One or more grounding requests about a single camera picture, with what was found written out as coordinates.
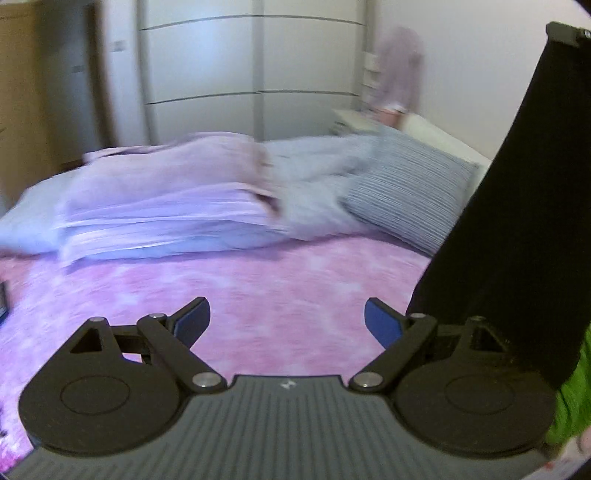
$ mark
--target pink bedspread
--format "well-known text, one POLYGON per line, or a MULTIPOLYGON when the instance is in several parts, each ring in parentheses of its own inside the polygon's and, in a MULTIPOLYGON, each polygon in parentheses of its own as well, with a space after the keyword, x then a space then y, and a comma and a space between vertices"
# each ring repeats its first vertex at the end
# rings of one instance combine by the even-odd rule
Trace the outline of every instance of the pink bedspread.
POLYGON ((403 312, 428 259, 379 239, 348 237, 149 261, 0 259, 12 313, 0 327, 0 471, 31 446, 18 397, 54 351, 91 316, 112 325, 172 313, 197 296, 212 322, 193 351, 233 375, 340 374, 347 381, 382 348, 363 323, 369 297, 403 312))

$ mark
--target blue pillow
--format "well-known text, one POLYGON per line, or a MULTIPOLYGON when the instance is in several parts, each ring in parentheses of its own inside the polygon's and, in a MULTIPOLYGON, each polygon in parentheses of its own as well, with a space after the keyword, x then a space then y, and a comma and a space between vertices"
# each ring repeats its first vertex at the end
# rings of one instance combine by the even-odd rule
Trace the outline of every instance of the blue pillow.
POLYGON ((384 129, 375 158, 342 200, 365 222, 433 255, 460 216, 477 166, 384 129))

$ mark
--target metal screw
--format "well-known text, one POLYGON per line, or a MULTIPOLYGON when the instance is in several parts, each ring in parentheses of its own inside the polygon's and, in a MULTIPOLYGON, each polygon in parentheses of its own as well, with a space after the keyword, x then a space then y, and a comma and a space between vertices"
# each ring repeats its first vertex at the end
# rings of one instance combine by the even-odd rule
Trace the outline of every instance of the metal screw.
POLYGON ((203 372, 193 377, 193 384, 201 388, 211 388, 222 383, 222 377, 214 372, 203 372))
POLYGON ((375 372, 361 372, 353 377, 353 381, 362 388, 374 388, 381 385, 384 378, 375 372))

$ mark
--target white wardrobe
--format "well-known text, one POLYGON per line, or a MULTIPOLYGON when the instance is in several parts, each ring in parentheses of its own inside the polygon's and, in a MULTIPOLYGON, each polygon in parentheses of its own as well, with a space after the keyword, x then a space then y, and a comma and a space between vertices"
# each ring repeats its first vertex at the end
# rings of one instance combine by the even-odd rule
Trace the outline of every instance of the white wardrobe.
MULTIPOLYGON (((115 12, 105 15, 113 21, 115 12)), ((259 140, 326 135, 332 110, 356 104, 364 0, 139 0, 137 25, 127 55, 132 61, 138 52, 152 143, 194 131, 259 140)), ((125 55, 125 39, 107 31, 105 40, 108 56, 125 55)), ((120 111, 133 101, 117 91, 113 98, 120 111)))

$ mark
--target folded blanket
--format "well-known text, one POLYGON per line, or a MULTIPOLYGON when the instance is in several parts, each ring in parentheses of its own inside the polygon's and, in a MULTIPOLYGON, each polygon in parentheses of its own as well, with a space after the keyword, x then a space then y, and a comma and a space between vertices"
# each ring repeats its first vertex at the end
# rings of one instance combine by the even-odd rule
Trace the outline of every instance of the folded blanket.
POLYGON ((67 265, 197 236, 250 238, 251 227, 275 219, 266 161, 263 146, 231 133, 87 154, 57 205, 60 258, 67 265))
POLYGON ((250 193, 262 210, 255 194, 273 196, 262 174, 265 148, 246 135, 198 133, 175 144, 94 152, 85 162, 58 206, 59 227, 142 222, 154 209, 186 218, 213 197, 221 205, 216 218, 228 219, 239 215, 236 192, 250 193))

